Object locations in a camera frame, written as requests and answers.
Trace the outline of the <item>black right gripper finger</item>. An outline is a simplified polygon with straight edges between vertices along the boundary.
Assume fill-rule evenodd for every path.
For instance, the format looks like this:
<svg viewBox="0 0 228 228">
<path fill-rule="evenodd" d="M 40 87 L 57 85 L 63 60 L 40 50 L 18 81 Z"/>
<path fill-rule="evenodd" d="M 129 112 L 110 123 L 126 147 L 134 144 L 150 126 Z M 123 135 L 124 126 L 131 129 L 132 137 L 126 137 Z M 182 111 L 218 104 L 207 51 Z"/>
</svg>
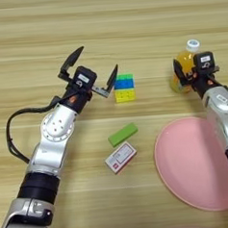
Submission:
<svg viewBox="0 0 228 228">
<path fill-rule="evenodd" d="M 175 71 L 175 75 L 178 79 L 178 84 L 180 86 L 189 86 L 190 85 L 186 74 L 182 70 L 182 66 L 176 59 L 173 60 L 173 70 Z"/>
</svg>

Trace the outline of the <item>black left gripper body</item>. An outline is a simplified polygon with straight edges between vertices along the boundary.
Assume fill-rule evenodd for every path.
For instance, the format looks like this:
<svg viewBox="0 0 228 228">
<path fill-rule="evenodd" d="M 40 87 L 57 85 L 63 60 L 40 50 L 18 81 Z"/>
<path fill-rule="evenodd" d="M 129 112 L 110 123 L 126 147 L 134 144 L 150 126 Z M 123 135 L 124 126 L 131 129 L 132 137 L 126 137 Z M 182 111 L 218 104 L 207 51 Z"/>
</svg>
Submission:
<svg viewBox="0 0 228 228">
<path fill-rule="evenodd" d="M 59 104 L 79 114 L 88 101 L 90 101 L 94 92 L 103 97 L 108 97 L 109 92 L 107 92 L 107 89 L 94 85 L 96 78 L 97 75 L 94 72 L 76 73 L 70 81 L 66 81 L 66 92 L 59 101 Z"/>
</svg>

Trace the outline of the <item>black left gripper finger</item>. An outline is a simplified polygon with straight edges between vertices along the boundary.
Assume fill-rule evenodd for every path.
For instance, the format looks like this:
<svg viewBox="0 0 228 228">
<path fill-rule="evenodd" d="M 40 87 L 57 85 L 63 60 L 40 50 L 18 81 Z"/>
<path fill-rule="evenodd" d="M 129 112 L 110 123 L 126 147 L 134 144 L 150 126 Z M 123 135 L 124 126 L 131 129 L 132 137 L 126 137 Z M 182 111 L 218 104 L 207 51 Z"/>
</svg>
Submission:
<svg viewBox="0 0 228 228">
<path fill-rule="evenodd" d="M 63 65 L 60 68 L 60 72 L 58 74 L 59 78 L 65 81 L 70 81 L 70 74 L 67 72 L 67 70 L 78 61 L 77 59 L 80 57 L 81 53 L 83 52 L 83 49 L 83 47 L 78 48 L 66 58 Z"/>
<path fill-rule="evenodd" d="M 115 65 L 114 70 L 112 71 L 111 77 L 109 78 L 107 82 L 107 92 L 111 92 L 112 88 L 114 86 L 114 81 L 117 77 L 117 69 L 118 69 L 118 64 Z"/>
</svg>

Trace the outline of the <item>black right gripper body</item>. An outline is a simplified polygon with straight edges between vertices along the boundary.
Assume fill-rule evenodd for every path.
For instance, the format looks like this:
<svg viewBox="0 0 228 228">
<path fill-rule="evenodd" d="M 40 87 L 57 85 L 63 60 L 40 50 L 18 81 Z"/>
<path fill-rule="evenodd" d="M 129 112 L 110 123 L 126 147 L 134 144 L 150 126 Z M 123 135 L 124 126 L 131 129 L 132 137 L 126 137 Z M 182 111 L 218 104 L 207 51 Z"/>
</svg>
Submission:
<svg viewBox="0 0 228 228">
<path fill-rule="evenodd" d="M 221 83 L 215 79 L 214 74 L 200 75 L 199 73 L 195 72 L 191 75 L 187 74 L 186 80 L 187 84 L 198 93 L 200 98 L 204 98 L 203 96 L 208 90 L 221 87 Z"/>
</svg>

